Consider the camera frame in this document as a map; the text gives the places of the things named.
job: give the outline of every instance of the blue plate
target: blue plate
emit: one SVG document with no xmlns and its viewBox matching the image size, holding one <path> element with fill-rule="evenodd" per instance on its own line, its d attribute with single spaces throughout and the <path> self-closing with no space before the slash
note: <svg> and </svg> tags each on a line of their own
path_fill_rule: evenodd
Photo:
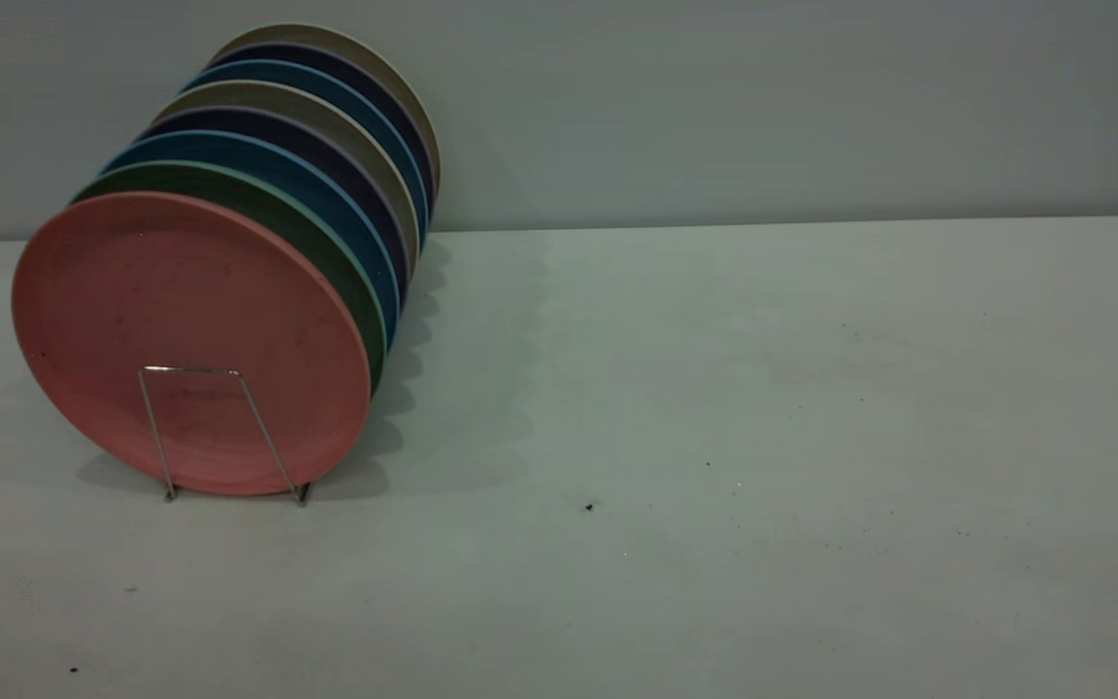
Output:
<svg viewBox="0 0 1118 699">
<path fill-rule="evenodd" d="M 429 191 L 437 189 L 434 162 L 432 162 L 430 152 L 426 151 L 420 130 L 416 123 L 413 123 L 408 112 L 404 111 L 404 106 L 400 106 L 400 103 L 391 96 L 391 93 L 387 92 L 377 78 L 373 78 L 360 66 L 320 48 L 272 40 L 272 42 L 253 44 L 237 48 L 235 51 L 217 58 L 209 67 L 225 66 L 227 63 L 236 62 L 299 63 L 299 65 L 322 70 L 323 74 L 338 79 L 339 83 L 363 94 L 373 106 L 377 106 L 390 120 L 396 131 L 404 138 L 404 142 L 408 143 L 408 149 L 413 151 L 417 164 L 421 167 L 421 172 L 426 173 L 426 179 L 430 183 Z M 434 198 L 430 196 L 430 214 L 432 207 L 434 207 Z"/>
<path fill-rule="evenodd" d="M 416 211 L 416 220 L 420 225 L 420 236 L 425 239 L 426 233 L 430 228 L 430 212 L 434 202 L 434 191 L 430 189 L 429 179 L 423 177 L 421 166 L 417 164 L 416 157 L 408 149 L 408 143 L 400 136 L 400 132 L 391 124 L 382 112 L 373 105 L 360 92 L 348 87 L 324 72 L 299 63 L 287 62 L 235 62 L 222 63 L 217 67 L 205 70 L 201 75 L 183 88 L 183 92 L 208 85 L 220 83 L 227 79 L 260 79 L 263 83 L 277 83 L 288 85 L 297 89 L 303 89 L 321 97 L 339 111 L 350 116 L 359 123 L 370 136 L 373 136 L 382 147 L 382 151 L 395 162 L 404 177 L 404 186 L 408 187 L 408 195 L 413 198 L 413 207 Z"/>
<path fill-rule="evenodd" d="M 192 160 L 230 168 L 274 185 L 304 204 L 334 229 L 364 267 L 373 296 L 378 297 L 386 315 L 382 321 L 386 323 L 387 346 L 395 340 L 400 295 L 390 255 L 359 205 L 319 169 L 258 138 L 217 131 L 186 131 L 164 133 L 132 144 L 103 168 L 102 173 L 152 160 Z"/>
<path fill-rule="evenodd" d="M 163 121 L 152 124 L 141 138 L 138 138 L 138 141 L 178 131 L 220 131 L 259 138 L 320 169 L 360 204 L 370 225 L 381 234 L 382 244 L 391 257 L 395 278 L 401 283 L 400 297 L 407 295 L 407 280 L 411 278 L 411 274 L 409 274 L 408 253 L 404 248 L 404 230 L 400 230 L 400 223 L 386 206 L 382 191 L 373 185 L 360 164 L 351 155 L 339 150 L 338 145 L 330 143 L 329 139 L 301 123 L 263 110 L 245 106 L 205 106 L 167 116 Z"/>
</svg>

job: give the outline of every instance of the wire plate holder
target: wire plate holder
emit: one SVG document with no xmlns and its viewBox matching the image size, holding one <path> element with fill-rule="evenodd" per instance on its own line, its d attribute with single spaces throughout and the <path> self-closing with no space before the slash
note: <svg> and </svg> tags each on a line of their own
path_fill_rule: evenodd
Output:
<svg viewBox="0 0 1118 699">
<path fill-rule="evenodd" d="M 154 431 L 154 442 L 158 444 L 158 460 L 163 463 L 163 474 L 167 476 L 167 501 L 170 503 L 177 495 L 179 495 L 179 487 L 174 485 L 172 481 L 172 475 L 170 474 L 170 464 L 167 463 L 167 451 L 163 447 L 163 435 L 158 432 L 158 421 L 154 417 L 154 406 L 150 402 L 150 387 L 145 384 L 145 376 L 152 372 L 190 372 L 190 375 L 215 375 L 215 376 L 231 376 L 239 380 L 240 388 L 244 388 L 245 398 L 248 398 L 248 407 L 253 408 L 254 417 L 257 417 L 257 426 L 262 428 L 262 436 L 266 438 L 266 444 L 269 446 L 269 452 L 275 456 L 275 463 L 278 464 L 278 472 L 283 473 L 283 480 L 287 482 L 287 489 L 292 491 L 292 497 L 296 498 L 296 504 L 305 506 L 307 498 L 310 497 L 311 483 L 305 483 L 305 485 L 296 488 L 296 483 L 292 480 L 292 474 L 287 473 L 287 467 L 283 465 L 283 457 L 278 455 L 278 448 L 275 448 L 275 441 L 271 438 L 269 431 L 266 429 L 266 421 L 262 419 L 262 412 L 257 408 L 257 402 L 254 402 L 253 390 L 248 390 L 248 381 L 245 380 L 243 372 L 235 370 L 203 370 L 202 368 L 195 367 L 159 367 L 159 366 L 146 366 L 141 367 L 141 371 L 136 372 L 136 380 L 141 381 L 141 395 L 145 398 L 145 412 L 150 413 L 150 426 Z"/>
</svg>

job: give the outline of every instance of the table surface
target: table surface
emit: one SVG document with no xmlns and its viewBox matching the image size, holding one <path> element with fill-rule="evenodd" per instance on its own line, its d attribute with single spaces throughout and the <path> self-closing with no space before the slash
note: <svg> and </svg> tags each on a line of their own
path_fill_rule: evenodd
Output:
<svg viewBox="0 0 1118 699">
<path fill-rule="evenodd" d="M 1118 217 L 438 234 L 311 503 L 28 375 L 0 696 L 1118 696 Z"/>
</svg>

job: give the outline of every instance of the stack of plates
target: stack of plates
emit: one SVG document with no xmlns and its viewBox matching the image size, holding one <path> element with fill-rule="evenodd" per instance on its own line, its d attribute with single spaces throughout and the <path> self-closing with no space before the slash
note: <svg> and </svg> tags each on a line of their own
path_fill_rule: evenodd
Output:
<svg viewBox="0 0 1118 699">
<path fill-rule="evenodd" d="M 438 179 L 434 129 L 380 56 L 316 26 L 239 36 L 28 243 L 28 367 L 124 463 L 163 479 L 163 446 L 174 485 L 314 481 L 364 425 Z M 231 372 L 146 366 L 238 371 L 254 400 Z"/>
</svg>

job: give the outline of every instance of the wall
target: wall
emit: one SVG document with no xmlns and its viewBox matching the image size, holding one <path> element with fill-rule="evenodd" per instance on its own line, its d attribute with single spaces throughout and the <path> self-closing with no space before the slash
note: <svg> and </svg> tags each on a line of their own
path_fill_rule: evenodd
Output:
<svg viewBox="0 0 1118 699">
<path fill-rule="evenodd" d="M 0 238 L 287 18 L 416 84 L 439 229 L 1118 212 L 1115 0 L 0 0 Z"/>
</svg>

